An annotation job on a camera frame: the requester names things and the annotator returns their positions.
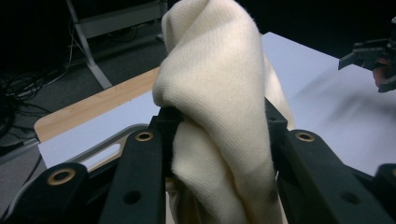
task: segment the metal grommet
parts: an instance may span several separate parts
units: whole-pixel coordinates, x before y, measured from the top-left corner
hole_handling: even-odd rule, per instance
[[[47,183],[51,186],[62,185],[71,180],[76,175],[76,171],[71,168],[63,168],[54,171],[48,178]]]
[[[138,133],[134,138],[139,142],[146,142],[153,138],[154,135],[150,132]]]
[[[303,142],[315,141],[315,137],[310,133],[297,133],[296,137]]]

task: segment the towel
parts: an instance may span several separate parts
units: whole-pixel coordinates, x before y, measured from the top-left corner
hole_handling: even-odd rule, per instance
[[[233,0],[182,0],[162,26],[153,100],[185,118],[167,184],[175,222],[281,223],[264,95],[292,117],[254,21]]]

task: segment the white tabletop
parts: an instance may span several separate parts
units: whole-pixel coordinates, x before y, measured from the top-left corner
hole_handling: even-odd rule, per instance
[[[355,65],[338,71],[338,59],[279,35],[263,35],[262,45],[297,129],[319,134],[345,164],[369,175],[396,162],[396,91],[378,93],[371,71]],[[51,167],[157,113],[148,92],[38,147]]]
[[[263,35],[262,46],[296,129],[320,135],[344,164],[369,175],[396,162],[396,91],[378,93],[371,71],[338,71],[338,59],[279,35]]]

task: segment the wooden table edge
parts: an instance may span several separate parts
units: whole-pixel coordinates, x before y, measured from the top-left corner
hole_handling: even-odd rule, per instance
[[[45,142],[150,91],[158,71],[159,67],[154,68],[39,119],[35,123],[38,140]]]

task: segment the bolt hole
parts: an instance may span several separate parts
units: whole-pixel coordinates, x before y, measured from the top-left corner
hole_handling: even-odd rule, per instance
[[[54,171],[49,178],[47,183],[51,186],[62,185],[71,180],[76,174],[76,171],[71,168],[64,168],[61,170]]]
[[[65,178],[67,178],[69,175],[70,175],[69,172],[63,171],[63,172],[60,172],[59,174],[55,175],[55,176],[53,177],[53,179],[54,179],[54,180],[58,180],[58,181],[59,181],[59,180],[63,180],[63,179],[65,179]]]
[[[348,203],[359,204],[361,200],[355,194],[351,192],[344,192],[341,194],[341,198],[344,199]]]
[[[154,135],[152,133],[139,133],[135,139],[139,142],[145,142],[150,140]]]
[[[134,204],[140,201],[142,194],[139,191],[131,190],[123,197],[123,201],[127,204]]]
[[[297,133],[296,137],[304,142],[313,142],[315,140],[315,137],[309,133]]]

